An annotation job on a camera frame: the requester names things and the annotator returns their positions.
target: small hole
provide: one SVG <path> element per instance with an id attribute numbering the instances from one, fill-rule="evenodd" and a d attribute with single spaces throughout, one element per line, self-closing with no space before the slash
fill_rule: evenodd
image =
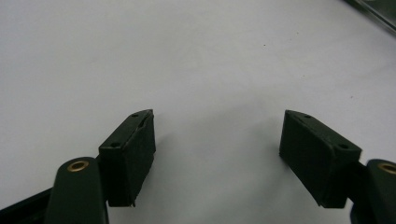
<path id="1" fill-rule="evenodd" d="M 392 165 L 392 164 L 389 164 L 389 163 L 380 163 L 380 164 L 378 165 L 378 167 L 381 168 L 382 170 L 384 170 L 384 171 L 390 173 L 390 174 L 396 175 L 396 166 L 394 166 L 394 165 Z"/>
<path id="2" fill-rule="evenodd" d="M 72 164 L 72 169 L 77 170 L 80 169 L 84 166 L 84 162 L 78 162 L 78 163 L 74 163 Z"/>
<path id="3" fill-rule="evenodd" d="M 120 146 L 120 143 L 112 143 L 110 146 L 111 146 L 111 147 L 119 147 L 119 146 Z"/>
<path id="4" fill-rule="evenodd" d="M 345 144 L 340 144 L 340 145 L 338 145 L 339 147 L 341 147 L 341 148 L 345 148 L 345 149 L 347 149 L 347 148 L 349 148 L 347 145 L 345 145 Z"/>
<path id="5" fill-rule="evenodd" d="M 70 172 L 78 172 L 85 169 L 89 164 L 90 163 L 87 161 L 75 161 L 67 167 L 67 170 Z"/>

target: black plastic part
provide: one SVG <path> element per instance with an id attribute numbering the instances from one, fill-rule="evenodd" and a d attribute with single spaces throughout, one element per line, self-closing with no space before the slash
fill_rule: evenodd
<path id="1" fill-rule="evenodd" d="M 317 119 L 287 110 L 279 155 L 319 205 L 345 207 L 347 171 L 359 162 L 359 147 Z"/>
<path id="2" fill-rule="evenodd" d="M 396 164 L 371 160 L 367 163 L 367 194 L 378 223 L 396 224 Z"/>
<path id="3" fill-rule="evenodd" d="M 99 146 L 99 165 L 109 206 L 134 206 L 154 160 L 152 110 L 129 116 Z"/>
<path id="4" fill-rule="evenodd" d="M 59 168 L 50 195 L 45 223 L 108 223 L 96 159 L 78 158 L 66 162 Z"/>
<path id="5" fill-rule="evenodd" d="M 0 223 L 41 224 L 50 200 L 51 189 L 42 191 L 0 211 Z"/>
<path id="6" fill-rule="evenodd" d="M 373 210 L 359 207 L 357 204 L 354 204 L 350 211 L 350 222 L 352 224 L 377 224 Z"/>

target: white surface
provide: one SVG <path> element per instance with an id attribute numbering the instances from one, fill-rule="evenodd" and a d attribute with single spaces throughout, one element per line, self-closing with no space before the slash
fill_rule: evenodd
<path id="1" fill-rule="evenodd" d="M 349 223 L 278 157 L 284 110 L 396 161 L 395 61 L 338 0 L 1 1 L 0 207 L 153 108 L 153 167 L 110 223 Z"/>

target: brass insert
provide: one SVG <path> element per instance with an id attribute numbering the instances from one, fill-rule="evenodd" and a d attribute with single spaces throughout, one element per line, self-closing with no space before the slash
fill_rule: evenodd
<path id="1" fill-rule="evenodd" d="M 82 171 L 89 164 L 90 163 L 87 161 L 75 161 L 75 162 L 71 163 L 69 166 L 67 166 L 67 170 L 70 172 Z"/>
<path id="2" fill-rule="evenodd" d="M 393 164 L 382 162 L 378 164 L 378 167 L 385 172 L 396 175 L 396 166 Z"/>

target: screw hole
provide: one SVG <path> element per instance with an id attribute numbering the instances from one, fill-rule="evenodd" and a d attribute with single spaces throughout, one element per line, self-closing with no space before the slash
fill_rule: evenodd
<path id="1" fill-rule="evenodd" d="M 338 146 L 341 147 L 341 148 L 345 148 L 345 149 L 349 148 L 349 146 L 347 146 L 347 145 L 345 145 L 345 144 L 340 144 L 340 145 L 338 145 Z"/>
<path id="2" fill-rule="evenodd" d="M 396 175 L 396 166 L 389 163 L 380 163 L 378 167 L 385 172 Z"/>
<path id="3" fill-rule="evenodd" d="M 120 146 L 120 143 L 112 143 L 110 146 L 111 146 L 111 147 L 119 147 L 119 146 Z"/>

